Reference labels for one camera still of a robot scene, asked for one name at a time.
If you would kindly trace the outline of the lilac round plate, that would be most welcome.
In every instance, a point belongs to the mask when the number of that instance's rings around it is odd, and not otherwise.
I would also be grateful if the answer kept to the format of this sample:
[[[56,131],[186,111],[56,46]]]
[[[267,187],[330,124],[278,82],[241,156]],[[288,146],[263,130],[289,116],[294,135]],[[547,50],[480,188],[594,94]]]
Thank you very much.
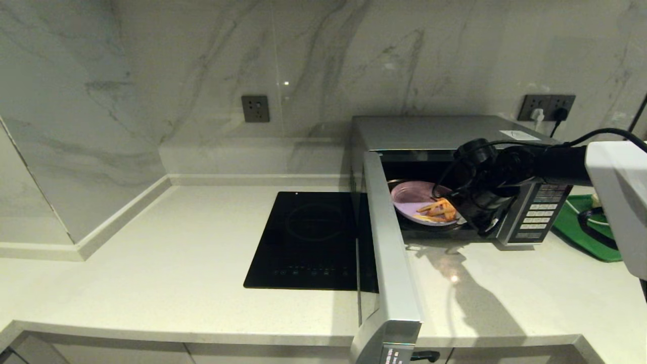
[[[440,209],[428,210],[423,213],[418,213],[417,210],[439,201],[444,197],[434,197],[432,192],[435,191],[440,195],[448,194],[451,192],[443,186],[435,186],[435,184],[424,180],[407,180],[395,185],[391,189],[391,201],[396,209],[396,212],[403,216],[405,219],[417,223],[418,225],[429,226],[431,228],[444,228],[445,226],[453,226],[458,224],[462,216],[456,210],[456,219],[449,223],[430,223],[414,219],[413,215],[421,214],[423,216],[438,216]]]

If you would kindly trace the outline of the microwave door with dark glass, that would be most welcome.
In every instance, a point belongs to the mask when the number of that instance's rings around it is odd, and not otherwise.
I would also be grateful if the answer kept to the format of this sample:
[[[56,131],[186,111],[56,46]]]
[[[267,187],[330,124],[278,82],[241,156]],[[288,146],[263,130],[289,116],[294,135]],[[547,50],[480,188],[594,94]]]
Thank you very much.
[[[352,364],[439,364],[441,353],[417,348],[422,307],[380,155],[352,161],[359,328]]]

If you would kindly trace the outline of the white paper sheet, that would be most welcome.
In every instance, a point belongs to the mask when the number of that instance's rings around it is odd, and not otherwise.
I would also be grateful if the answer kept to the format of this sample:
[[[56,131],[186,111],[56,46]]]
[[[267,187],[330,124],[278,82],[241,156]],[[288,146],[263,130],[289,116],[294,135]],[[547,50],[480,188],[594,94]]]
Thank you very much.
[[[514,139],[516,141],[536,142],[541,140],[536,136],[533,136],[531,134],[525,133],[524,131],[520,131],[520,130],[500,130],[500,132],[508,136],[508,138]]]

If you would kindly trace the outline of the silver microwave oven body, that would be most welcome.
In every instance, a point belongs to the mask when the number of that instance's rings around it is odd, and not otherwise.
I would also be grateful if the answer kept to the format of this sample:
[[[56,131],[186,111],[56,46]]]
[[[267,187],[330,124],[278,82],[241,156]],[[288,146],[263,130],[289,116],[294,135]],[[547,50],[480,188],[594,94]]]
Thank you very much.
[[[544,134],[495,116],[354,117],[350,171],[358,152],[375,151],[380,155],[387,182],[427,180],[450,189],[450,178],[440,177],[451,164],[455,150],[477,138],[516,141],[500,130],[520,130],[540,138],[537,143],[556,143]],[[567,185],[553,190],[543,184],[522,187],[519,198],[508,204],[506,217],[485,240],[511,249],[538,246],[547,237],[570,191]]]

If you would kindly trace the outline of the green plastic tray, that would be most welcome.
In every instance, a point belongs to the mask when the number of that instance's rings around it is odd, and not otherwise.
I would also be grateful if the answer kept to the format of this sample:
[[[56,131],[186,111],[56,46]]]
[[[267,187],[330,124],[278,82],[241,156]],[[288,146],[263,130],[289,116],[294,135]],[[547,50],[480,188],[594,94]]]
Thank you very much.
[[[618,250],[606,246],[582,230],[578,214],[590,209],[592,209],[591,194],[569,196],[557,215],[552,230],[571,246],[601,262],[622,262],[621,253]]]

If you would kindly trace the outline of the black induction cooktop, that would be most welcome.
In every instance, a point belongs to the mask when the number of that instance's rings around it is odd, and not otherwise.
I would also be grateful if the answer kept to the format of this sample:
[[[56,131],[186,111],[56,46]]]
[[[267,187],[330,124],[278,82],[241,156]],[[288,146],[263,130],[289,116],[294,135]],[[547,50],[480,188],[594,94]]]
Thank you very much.
[[[366,197],[279,192],[243,286],[378,293]]]

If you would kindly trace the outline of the beige cabinet corner panel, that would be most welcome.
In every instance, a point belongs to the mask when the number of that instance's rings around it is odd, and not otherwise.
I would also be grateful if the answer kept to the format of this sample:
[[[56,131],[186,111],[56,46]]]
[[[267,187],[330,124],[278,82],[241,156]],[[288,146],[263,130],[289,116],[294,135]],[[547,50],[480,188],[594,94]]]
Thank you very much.
[[[33,333],[20,334],[8,351],[12,364],[70,364],[52,344]]]

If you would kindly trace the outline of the grey double wall socket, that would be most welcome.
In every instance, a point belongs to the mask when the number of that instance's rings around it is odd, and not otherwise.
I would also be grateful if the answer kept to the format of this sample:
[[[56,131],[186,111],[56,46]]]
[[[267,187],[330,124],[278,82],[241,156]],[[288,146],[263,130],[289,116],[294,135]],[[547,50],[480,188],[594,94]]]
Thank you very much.
[[[521,108],[516,117],[517,121],[532,121],[531,111],[534,108],[543,108],[544,121],[552,121],[552,113],[559,107],[568,108],[569,112],[575,103],[575,95],[548,95],[548,94],[526,94],[521,103]]]

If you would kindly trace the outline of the grey single wall socket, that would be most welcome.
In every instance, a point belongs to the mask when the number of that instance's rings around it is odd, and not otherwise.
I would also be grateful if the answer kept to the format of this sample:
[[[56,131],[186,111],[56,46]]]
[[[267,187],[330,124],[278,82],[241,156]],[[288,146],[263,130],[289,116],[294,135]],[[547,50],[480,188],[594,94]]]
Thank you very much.
[[[269,123],[270,111],[266,95],[241,96],[244,121],[246,123]]]

